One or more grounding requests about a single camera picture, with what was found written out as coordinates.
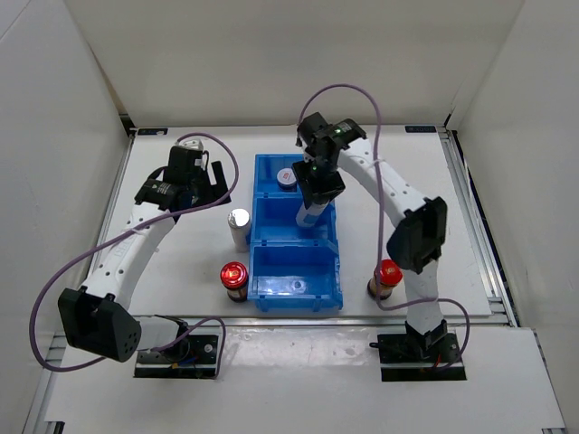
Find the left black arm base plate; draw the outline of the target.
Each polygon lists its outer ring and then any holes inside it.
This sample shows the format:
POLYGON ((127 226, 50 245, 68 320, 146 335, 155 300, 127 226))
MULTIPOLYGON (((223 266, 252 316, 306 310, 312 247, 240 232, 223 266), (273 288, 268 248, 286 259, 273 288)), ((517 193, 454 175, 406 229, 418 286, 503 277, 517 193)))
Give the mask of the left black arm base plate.
POLYGON ((209 380, 216 374, 221 336, 215 328, 195 330, 163 352, 138 352, 133 377, 209 380))

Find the white-lid spice jar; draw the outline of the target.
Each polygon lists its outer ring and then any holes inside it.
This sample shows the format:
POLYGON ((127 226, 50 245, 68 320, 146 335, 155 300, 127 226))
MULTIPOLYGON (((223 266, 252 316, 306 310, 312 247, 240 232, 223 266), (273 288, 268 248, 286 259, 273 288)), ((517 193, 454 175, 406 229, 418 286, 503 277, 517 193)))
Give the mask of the white-lid spice jar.
POLYGON ((284 192, 295 192, 297 190, 298 181, 293 172, 289 167, 284 167, 279 170, 276 175, 276 181, 278 187, 284 192))

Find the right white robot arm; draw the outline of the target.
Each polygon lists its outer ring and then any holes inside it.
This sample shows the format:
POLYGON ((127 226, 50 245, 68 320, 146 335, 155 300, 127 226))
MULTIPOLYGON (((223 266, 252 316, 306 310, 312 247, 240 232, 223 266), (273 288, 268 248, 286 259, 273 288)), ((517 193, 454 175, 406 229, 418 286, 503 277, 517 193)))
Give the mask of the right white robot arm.
POLYGON ((369 140, 351 118, 331 124, 316 112, 299 122, 297 136, 298 146, 304 149, 302 160, 292 166, 303 201, 297 225, 313 226, 344 192, 342 173, 354 177, 378 202, 379 218, 388 219, 394 228, 378 248, 403 272, 407 353, 416 361, 431 359, 447 334, 437 300, 447 203, 441 197, 427 197, 406 182, 378 155, 377 140, 369 140))

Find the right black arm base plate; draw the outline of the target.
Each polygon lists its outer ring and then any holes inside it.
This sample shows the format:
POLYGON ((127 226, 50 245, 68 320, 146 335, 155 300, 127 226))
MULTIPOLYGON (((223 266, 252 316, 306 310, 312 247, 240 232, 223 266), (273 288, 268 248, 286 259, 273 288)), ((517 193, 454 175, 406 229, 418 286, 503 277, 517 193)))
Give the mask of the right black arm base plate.
POLYGON ((369 346, 378 351, 383 382, 467 380, 455 333, 448 333, 425 355, 418 355, 404 334, 379 334, 369 346))

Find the silver-lid blue-label bottle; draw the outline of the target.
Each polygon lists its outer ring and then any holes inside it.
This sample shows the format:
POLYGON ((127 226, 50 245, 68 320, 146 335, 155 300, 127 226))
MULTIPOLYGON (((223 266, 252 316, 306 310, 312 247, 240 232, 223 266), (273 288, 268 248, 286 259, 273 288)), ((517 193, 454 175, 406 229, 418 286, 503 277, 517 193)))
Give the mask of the silver-lid blue-label bottle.
POLYGON ((249 239, 251 233, 251 216, 243 208, 237 208, 229 212, 227 223, 233 237, 235 249, 239 252, 246 252, 249 249, 249 239))
POLYGON ((326 210, 326 208, 327 208, 326 203, 323 204, 312 203, 309 207, 307 207, 306 204, 303 203, 300 206, 298 213, 296 215, 295 219, 296 224, 300 228, 305 229, 314 227, 318 222, 319 217, 326 210))

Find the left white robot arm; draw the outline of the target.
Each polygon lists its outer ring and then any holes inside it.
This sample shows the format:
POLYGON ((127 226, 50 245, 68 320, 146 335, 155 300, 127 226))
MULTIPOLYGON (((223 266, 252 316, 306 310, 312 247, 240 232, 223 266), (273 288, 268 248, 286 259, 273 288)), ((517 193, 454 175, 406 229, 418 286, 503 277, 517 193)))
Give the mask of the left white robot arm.
POLYGON ((186 212, 228 203, 221 162, 211 162, 198 139, 171 147, 168 162, 135 196, 124 238, 114 242, 77 289, 66 288, 58 309, 69 346, 126 362, 133 353, 154 351, 170 362, 186 358, 187 322, 171 316, 135 318, 131 299, 161 241, 186 212))

